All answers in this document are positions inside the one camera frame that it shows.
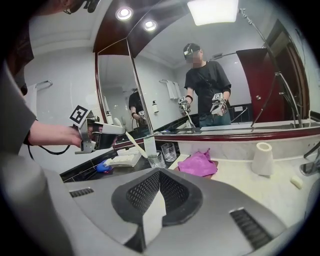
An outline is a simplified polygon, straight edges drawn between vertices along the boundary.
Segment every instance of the recessed light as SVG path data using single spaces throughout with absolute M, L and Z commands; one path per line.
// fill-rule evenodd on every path
M 132 16 L 132 9 L 129 7 L 123 7 L 120 8 L 117 12 L 116 12 L 116 18 L 120 21 L 126 21 L 128 19 L 130 19 L 130 17 Z
M 194 0 L 187 3 L 197 26 L 235 22 L 239 0 Z
M 144 29 L 146 31 L 153 31 L 155 30 L 157 27 L 157 23 L 153 20 L 150 20 L 150 21 L 147 21 L 145 24 L 144 24 Z

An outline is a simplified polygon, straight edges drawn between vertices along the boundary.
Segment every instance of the pink cloth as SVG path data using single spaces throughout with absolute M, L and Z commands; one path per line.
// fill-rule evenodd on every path
M 213 161 L 210 160 L 210 148 L 205 152 L 196 152 L 183 162 L 178 162 L 180 172 L 192 174 L 200 177 L 215 174 L 218 169 Z

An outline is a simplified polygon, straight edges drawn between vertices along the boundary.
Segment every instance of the dark red door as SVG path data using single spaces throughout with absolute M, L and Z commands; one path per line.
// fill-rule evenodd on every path
M 274 66 L 267 49 L 247 49 L 236 51 L 248 82 L 252 102 L 253 120 L 259 115 L 267 100 L 275 77 Z M 280 86 L 275 80 L 275 86 L 268 104 L 257 123 L 277 122 L 285 120 L 285 103 L 279 95 Z

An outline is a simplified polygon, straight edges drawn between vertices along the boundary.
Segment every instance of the vent slot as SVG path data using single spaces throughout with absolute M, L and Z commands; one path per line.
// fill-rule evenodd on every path
M 87 194 L 90 194 L 93 192 L 94 192 L 94 190 L 91 187 L 87 187 L 87 188 L 83 188 L 83 189 L 75 190 L 75 191 L 69 191 L 70 195 L 73 198 L 81 197 L 81 196 L 84 196 L 84 195 L 87 195 Z
M 255 250 L 272 240 L 268 232 L 244 208 L 230 211 L 229 214 Z

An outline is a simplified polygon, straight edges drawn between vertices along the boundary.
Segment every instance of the black t-shirt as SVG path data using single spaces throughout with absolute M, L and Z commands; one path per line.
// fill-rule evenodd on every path
M 198 114 L 208 114 L 215 94 L 230 92 L 229 82 L 222 66 L 216 61 L 208 61 L 206 65 L 191 68 L 185 75 L 184 88 L 194 89 L 198 96 Z
M 139 93 L 137 91 L 132 93 L 129 97 L 129 109 L 131 109 L 131 107 L 135 107 L 135 112 L 137 114 L 144 110 L 141 104 Z

